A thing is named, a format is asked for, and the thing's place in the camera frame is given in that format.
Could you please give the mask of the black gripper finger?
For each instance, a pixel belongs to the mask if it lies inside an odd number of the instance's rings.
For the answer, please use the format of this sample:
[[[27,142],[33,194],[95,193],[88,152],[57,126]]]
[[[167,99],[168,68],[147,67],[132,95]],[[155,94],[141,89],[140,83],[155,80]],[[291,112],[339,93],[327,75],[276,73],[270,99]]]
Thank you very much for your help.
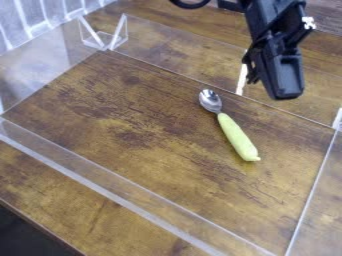
[[[280,38],[267,38],[255,56],[256,73],[274,100],[298,98],[304,91],[302,54]]]

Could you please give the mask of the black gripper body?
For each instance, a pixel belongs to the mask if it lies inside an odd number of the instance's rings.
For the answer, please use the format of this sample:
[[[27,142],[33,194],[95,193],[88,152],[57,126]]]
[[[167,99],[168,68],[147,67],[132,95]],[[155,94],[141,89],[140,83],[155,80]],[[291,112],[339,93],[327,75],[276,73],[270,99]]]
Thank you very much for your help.
[[[276,62],[282,57],[300,58],[298,45],[316,25],[306,15],[306,0],[240,0],[240,4],[251,35],[242,62],[247,82],[256,83],[271,72],[280,72]]]

